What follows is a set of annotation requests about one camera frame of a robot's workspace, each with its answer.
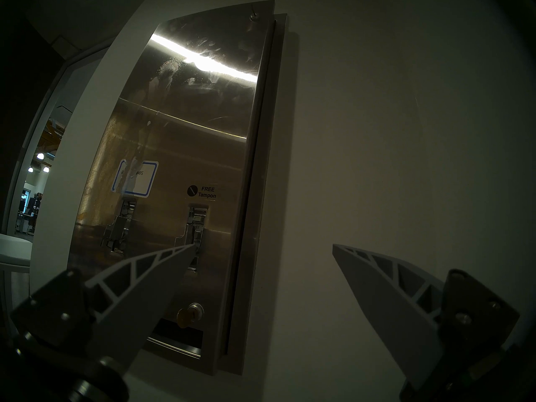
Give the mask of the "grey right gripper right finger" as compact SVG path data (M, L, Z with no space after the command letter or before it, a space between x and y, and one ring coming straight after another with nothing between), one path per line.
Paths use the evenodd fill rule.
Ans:
M398 258L342 244L332 255L406 382L403 391L465 391L503 359L519 312L468 272L441 281Z

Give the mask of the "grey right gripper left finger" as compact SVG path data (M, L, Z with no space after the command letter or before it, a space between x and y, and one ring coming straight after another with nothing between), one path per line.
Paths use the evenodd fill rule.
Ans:
M128 368L176 294L193 244L131 257L88 280L65 270L12 312L19 333L62 354Z

